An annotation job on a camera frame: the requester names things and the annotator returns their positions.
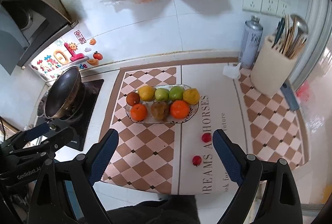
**can cap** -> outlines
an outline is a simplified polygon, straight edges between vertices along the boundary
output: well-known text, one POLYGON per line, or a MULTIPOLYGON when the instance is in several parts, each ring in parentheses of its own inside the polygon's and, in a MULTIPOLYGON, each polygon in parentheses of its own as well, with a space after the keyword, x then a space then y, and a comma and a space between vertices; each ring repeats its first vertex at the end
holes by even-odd
POLYGON ((257 22, 257 23, 259 23, 259 21, 260 21, 260 18, 259 18, 259 17, 257 17, 257 16, 251 16, 251 20, 252 20, 252 21, 254 21, 254 22, 257 22))

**wok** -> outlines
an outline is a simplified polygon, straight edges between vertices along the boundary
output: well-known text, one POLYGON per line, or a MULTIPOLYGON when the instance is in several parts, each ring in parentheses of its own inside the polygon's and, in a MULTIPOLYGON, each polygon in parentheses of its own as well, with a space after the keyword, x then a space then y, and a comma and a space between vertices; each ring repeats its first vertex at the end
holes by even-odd
POLYGON ((47 119, 61 118, 70 111, 81 86, 82 78, 77 66, 63 72, 49 90, 44 104, 45 117, 47 119))

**stove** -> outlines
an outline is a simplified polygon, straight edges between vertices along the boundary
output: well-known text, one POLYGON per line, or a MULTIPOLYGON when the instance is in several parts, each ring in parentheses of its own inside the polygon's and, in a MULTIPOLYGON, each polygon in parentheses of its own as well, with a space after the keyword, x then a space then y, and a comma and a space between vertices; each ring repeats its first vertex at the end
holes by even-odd
MULTIPOLYGON (((85 137, 88 131, 88 126, 90 123, 92 112, 95 107, 103 83, 104 80, 83 82, 86 92, 83 103, 79 108, 79 113, 80 113, 79 119, 75 120, 74 122, 72 120, 62 121, 60 119, 55 119, 52 121, 52 124, 57 126, 57 130, 56 131, 50 130, 48 133, 44 134, 44 136, 50 138, 54 136, 57 132, 59 132, 61 129, 70 126, 74 129, 74 138, 66 146, 76 149, 78 151, 83 151, 85 137)), ((45 118, 38 118, 36 125, 38 126, 45 122, 46 122, 45 118)))

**electrical outlet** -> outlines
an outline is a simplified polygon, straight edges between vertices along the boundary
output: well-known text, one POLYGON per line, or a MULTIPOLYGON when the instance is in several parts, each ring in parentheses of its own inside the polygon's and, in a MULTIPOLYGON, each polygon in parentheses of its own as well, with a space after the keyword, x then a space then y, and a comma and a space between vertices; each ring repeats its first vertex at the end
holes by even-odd
POLYGON ((260 12, 262 0, 243 0, 242 10, 260 12))
POLYGON ((289 14, 290 10, 291 10, 291 6, 289 3, 279 0, 278 10, 277 10, 278 17, 283 18, 286 14, 289 14))
POLYGON ((278 0, 263 0, 261 12, 275 16, 278 8, 278 0))

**lemon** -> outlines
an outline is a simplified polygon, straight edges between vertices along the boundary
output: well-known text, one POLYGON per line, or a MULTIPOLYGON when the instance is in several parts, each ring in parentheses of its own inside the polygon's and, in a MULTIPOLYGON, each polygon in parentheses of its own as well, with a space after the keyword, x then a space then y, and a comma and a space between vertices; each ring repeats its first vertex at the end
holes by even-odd
POLYGON ((138 89, 139 97, 142 101, 152 101, 154 99, 154 92, 156 91, 155 88, 145 85, 138 89))
POLYGON ((187 89, 183 93, 183 100, 189 105, 196 105, 200 101, 200 94, 197 89, 187 89))

